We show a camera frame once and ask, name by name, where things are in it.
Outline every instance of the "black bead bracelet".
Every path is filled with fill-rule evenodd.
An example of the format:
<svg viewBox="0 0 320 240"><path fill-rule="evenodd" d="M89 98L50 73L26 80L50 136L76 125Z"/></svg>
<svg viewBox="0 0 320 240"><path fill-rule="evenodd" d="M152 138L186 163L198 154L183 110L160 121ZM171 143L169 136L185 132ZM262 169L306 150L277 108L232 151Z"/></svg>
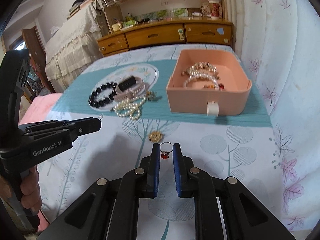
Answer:
<svg viewBox="0 0 320 240"><path fill-rule="evenodd" d="M89 100L88 103L90 106L95 107L95 108L99 108L99 107L103 107L107 104L110 104L113 101L113 97L116 94L116 86L118 84L114 83L114 82L110 82L110 83L105 83L102 84L101 87L97 88L95 91L92 92L92 94L89 96ZM103 90L112 88L112 93L109 94L108 97L105 97L103 100L96 100L96 97L98 94L100 94Z"/></svg>

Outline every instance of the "teal tablecloth stripe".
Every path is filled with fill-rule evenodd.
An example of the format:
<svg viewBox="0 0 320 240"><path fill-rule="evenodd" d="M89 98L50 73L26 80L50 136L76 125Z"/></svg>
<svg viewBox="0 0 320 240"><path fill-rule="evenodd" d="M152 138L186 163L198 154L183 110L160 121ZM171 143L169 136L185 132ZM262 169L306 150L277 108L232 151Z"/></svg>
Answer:
<svg viewBox="0 0 320 240"><path fill-rule="evenodd" d="M161 97L157 102L147 102L142 107L142 118L160 119L177 122L208 123L223 125L238 125L251 127L272 127L270 118L259 94L258 89L253 85L244 111L237 116L207 116L206 114L180 114L171 113L165 87L170 75L173 72L176 60L160 60L148 62L159 70L159 79L152 90ZM81 74L63 93L55 106L54 111L81 113L81 114L101 114L90 108L88 98L95 85L106 75L114 70L127 65L101 69L94 72ZM104 115L116 116L109 111Z"/></svg>

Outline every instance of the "human hand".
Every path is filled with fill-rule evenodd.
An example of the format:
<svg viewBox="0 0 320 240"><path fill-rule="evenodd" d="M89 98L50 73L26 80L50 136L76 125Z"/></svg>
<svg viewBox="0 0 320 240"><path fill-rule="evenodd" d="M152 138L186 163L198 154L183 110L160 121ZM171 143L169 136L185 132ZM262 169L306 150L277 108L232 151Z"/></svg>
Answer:
<svg viewBox="0 0 320 240"><path fill-rule="evenodd" d="M21 205L24 208L30 209L33 212L38 212L42 205L39 187L39 173L37 167L34 166L29 169L30 174L25 177L20 185L23 196L21 198ZM0 197L4 200L12 196L9 183L0 176Z"/></svg>

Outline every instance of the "curtain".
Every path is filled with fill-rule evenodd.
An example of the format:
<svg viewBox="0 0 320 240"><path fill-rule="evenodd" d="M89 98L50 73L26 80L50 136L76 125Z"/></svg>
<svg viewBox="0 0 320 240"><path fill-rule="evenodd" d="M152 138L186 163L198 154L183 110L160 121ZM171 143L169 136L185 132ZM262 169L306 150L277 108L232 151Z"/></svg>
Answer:
<svg viewBox="0 0 320 240"><path fill-rule="evenodd" d="M279 219L290 231L310 231L320 218L319 46L308 0L244 0L241 60L273 124L278 150L265 165L282 171Z"/></svg>

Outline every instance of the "metal bolt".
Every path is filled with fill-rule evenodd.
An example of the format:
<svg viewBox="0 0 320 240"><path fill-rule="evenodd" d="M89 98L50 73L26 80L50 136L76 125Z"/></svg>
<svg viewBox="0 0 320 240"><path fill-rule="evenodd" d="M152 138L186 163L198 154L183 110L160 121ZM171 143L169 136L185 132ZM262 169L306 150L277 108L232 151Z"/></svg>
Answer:
<svg viewBox="0 0 320 240"><path fill-rule="evenodd" d="M143 174L144 173L144 169L143 168L136 168L134 170L134 173L137 175Z"/></svg>
<svg viewBox="0 0 320 240"><path fill-rule="evenodd" d="M99 186L103 186L103 185L105 185L107 183L107 180L105 179L105 178L101 178L101 179L98 179L97 180L97 184L99 185Z"/></svg>
<svg viewBox="0 0 320 240"><path fill-rule="evenodd" d="M229 177L227 179L227 181L230 183L230 184L236 184L237 183L237 179L235 177Z"/></svg>
<svg viewBox="0 0 320 240"><path fill-rule="evenodd" d="M200 170L199 170L197 167L192 167L192 168L190 169L190 172L191 172L192 174L198 174L198 173L200 172Z"/></svg>

